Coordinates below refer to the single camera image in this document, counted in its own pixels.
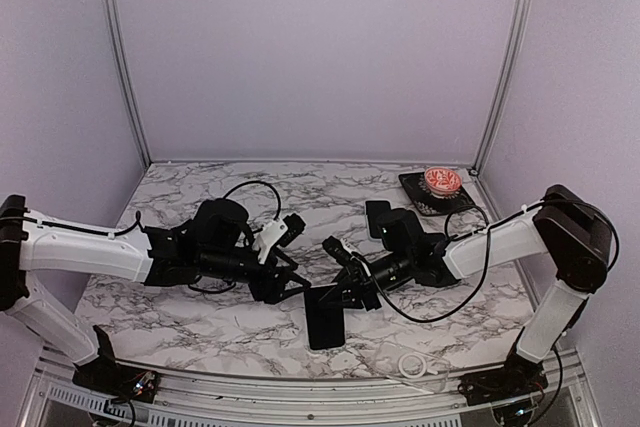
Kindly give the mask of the pink smartphone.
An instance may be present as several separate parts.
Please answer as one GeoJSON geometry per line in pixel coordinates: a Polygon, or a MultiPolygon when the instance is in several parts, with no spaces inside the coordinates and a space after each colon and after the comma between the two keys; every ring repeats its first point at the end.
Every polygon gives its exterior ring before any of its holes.
{"type": "Polygon", "coordinates": [[[391,204],[388,200],[367,200],[364,206],[368,235],[372,240],[381,240],[378,218],[391,210],[391,204]]]}

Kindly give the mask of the clear magsafe phone case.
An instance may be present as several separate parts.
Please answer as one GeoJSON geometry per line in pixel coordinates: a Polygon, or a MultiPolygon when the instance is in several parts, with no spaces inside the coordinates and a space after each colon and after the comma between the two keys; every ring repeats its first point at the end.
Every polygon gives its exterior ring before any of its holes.
{"type": "Polygon", "coordinates": [[[367,366],[381,377],[429,394],[444,391],[451,371],[446,359],[391,341],[374,350],[367,366]]]}

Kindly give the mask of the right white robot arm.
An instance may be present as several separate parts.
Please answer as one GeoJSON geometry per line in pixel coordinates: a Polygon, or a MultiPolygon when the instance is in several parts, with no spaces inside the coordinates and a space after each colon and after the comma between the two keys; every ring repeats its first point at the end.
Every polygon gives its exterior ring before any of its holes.
{"type": "Polygon", "coordinates": [[[494,266],[550,256],[555,280],[514,342],[508,363],[495,375],[496,387],[506,395],[519,393],[533,380],[533,364],[541,363],[577,321],[620,253],[611,220],[560,184],[516,213],[462,235],[427,233],[417,215],[404,208],[386,209],[372,223],[386,256],[369,262],[347,242],[325,239],[324,251],[341,270],[330,285],[306,294],[308,310],[376,310],[391,302],[388,291],[409,281],[448,287],[475,274],[486,276],[494,266]]]}

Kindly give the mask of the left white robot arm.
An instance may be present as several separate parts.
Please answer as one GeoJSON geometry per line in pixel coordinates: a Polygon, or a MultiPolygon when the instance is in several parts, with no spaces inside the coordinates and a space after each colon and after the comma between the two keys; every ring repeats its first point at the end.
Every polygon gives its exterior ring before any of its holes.
{"type": "Polygon", "coordinates": [[[106,392],[125,385],[109,337],[61,304],[36,279],[38,271],[118,277],[150,287],[193,285],[203,277],[248,286],[267,305],[308,290],[298,265],[283,253],[305,228],[297,214],[259,231],[248,211],[228,198],[206,200],[173,228],[134,224],[121,231],[65,223],[9,195],[1,204],[1,310],[62,351],[106,392]]]}

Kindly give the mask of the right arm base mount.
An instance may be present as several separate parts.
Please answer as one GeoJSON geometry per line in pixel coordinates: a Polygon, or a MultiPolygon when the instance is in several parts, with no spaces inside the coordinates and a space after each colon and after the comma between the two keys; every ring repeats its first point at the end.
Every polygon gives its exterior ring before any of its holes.
{"type": "Polygon", "coordinates": [[[547,387],[541,362],[533,363],[511,352],[501,367],[463,375],[458,393],[469,406],[475,406],[542,392],[547,387]]]}

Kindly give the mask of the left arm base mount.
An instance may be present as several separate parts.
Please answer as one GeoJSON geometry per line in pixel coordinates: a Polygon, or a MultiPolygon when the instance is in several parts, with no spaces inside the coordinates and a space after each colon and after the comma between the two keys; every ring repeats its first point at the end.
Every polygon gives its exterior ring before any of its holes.
{"type": "Polygon", "coordinates": [[[94,326],[96,354],[86,363],[74,363],[73,383],[117,398],[151,404],[156,396],[159,373],[128,366],[116,360],[108,334],[94,326]]]}

